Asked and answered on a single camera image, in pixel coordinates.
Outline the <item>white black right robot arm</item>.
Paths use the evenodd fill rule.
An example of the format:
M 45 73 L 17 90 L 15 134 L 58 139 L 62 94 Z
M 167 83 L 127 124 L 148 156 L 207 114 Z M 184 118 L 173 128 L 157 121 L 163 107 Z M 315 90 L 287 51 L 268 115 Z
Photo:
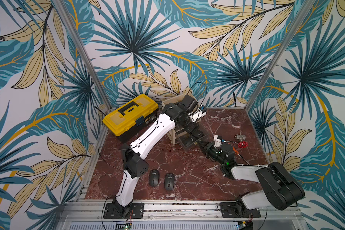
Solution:
M 214 142 L 199 141 L 198 145 L 206 158 L 219 163 L 224 177 L 259 183 L 261 190 L 249 192 L 235 201 L 237 212 L 256 208 L 274 207 L 285 210 L 305 197 L 304 189 L 278 162 L 268 165 L 244 165 L 235 161 L 232 145 L 223 143 L 216 147 Z

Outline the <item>black computer mouse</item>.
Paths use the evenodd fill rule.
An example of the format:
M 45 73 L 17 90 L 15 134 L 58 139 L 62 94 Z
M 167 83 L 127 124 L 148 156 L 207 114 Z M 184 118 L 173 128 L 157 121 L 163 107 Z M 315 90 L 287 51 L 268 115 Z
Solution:
M 151 187 L 157 187 L 160 180 L 160 173 L 157 169 L 153 169 L 149 173 L 149 185 Z
M 171 172 L 165 175 L 164 179 L 164 188 L 167 191 L 172 191 L 175 185 L 175 175 Z

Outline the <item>clear drawer gold handle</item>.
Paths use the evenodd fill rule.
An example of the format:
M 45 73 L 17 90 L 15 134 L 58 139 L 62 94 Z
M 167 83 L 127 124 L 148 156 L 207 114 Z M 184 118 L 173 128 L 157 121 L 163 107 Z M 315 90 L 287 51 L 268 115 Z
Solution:
M 187 132 L 182 126 L 178 125 L 175 129 L 175 135 L 178 143 L 184 150 L 189 150 L 196 146 L 199 141 L 205 141 L 209 133 L 199 124 L 193 125 L 193 129 Z

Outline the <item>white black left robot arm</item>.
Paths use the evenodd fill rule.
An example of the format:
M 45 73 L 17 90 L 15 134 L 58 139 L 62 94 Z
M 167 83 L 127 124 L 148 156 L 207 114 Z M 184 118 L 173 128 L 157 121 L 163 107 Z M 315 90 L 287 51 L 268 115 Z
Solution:
M 199 107 L 196 112 L 191 112 L 182 103 L 170 103 L 163 108 L 157 120 L 140 138 L 121 148 L 124 175 L 120 189 L 113 199 L 119 213 L 129 210 L 138 180 L 149 168 L 145 159 L 151 149 L 177 125 L 188 134 L 197 133 L 199 125 L 196 121 L 206 113 L 207 109 L 204 106 Z

